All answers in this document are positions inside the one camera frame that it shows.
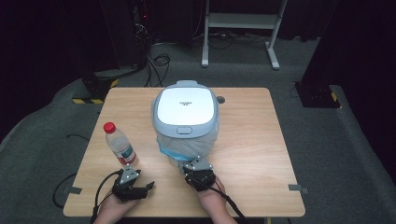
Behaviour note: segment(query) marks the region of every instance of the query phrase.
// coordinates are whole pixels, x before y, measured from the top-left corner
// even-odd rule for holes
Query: wooden table
[[[208,156],[226,187],[227,194],[246,217],[301,217],[300,191],[289,190],[297,181],[279,126],[270,92],[265,88],[211,88],[225,103],[219,105],[219,136]],[[207,217],[184,176],[158,148],[151,124],[150,107],[160,88],[111,89],[79,167],[64,214],[90,217],[94,195],[102,180],[121,168],[106,145],[103,125],[113,121],[129,137],[142,170],[135,187],[155,181],[148,198],[128,217]],[[99,201],[111,189],[107,180]],[[230,213],[237,217],[228,206]]]

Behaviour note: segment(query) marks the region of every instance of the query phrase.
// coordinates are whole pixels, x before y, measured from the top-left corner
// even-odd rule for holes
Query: hand
[[[225,194],[224,185],[218,176],[216,176],[216,183],[211,187],[221,190]],[[236,224],[236,221],[227,211],[226,201],[221,195],[212,189],[204,191],[196,191],[194,189],[194,191],[202,208],[210,215],[214,224]]]
[[[123,203],[115,195],[110,195],[102,203],[94,224],[114,224],[124,217],[140,200],[131,200]]]

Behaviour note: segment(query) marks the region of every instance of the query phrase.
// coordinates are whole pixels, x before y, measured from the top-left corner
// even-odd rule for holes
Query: black curtain
[[[336,84],[384,167],[396,182],[396,5],[340,0],[302,79],[320,91]]]
[[[59,0],[2,1],[0,141],[80,76],[65,57]]]
[[[338,0],[289,0],[278,36],[303,41],[322,37]]]

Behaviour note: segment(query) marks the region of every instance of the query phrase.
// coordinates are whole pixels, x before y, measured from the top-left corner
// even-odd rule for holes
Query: plastic bottle
[[[106,141],[110,149],[116,155],[122,165],[137,163],[137,156],[128,137],[113,122],[108,122],[103,126],[106,132]]]

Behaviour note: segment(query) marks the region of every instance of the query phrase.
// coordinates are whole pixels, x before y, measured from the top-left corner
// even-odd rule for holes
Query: gray carpet
[[[342,108],[302,107],[294,81],[300,81],[318,43],[278,39],[280,70],[271,68],[262,42],[210,49],[209,66],[201,67],[200,46],[160,45],[152,57],[171,59],[164,86],[194,79],[208,87],[265,87],[272,94],[306,214],[291,223],[396,223],[396,188],[361,132],[343,90],[332,86]],[[226,43],[211,41],[221,48]],[[165,67],[158,68],[161,76]],[[118,87],[142,87],[146,70],[120,79]],[[158,84],[153,75],[152,85]],[[89,223],[88,217],[65,217],[52,203],[52,192],[78,170],[101,105],[75,105],[71,98],[80,80],[65,86],[51,104],[27,116],[8,135],[0,151],[0,223]],[[56,195],[64,204],[66,181]],[[204,223],[193,219],[132,219],[131,223]],[[252,223],[263,220],[252,219]],[[273,218],[273,223],[288,223]]]

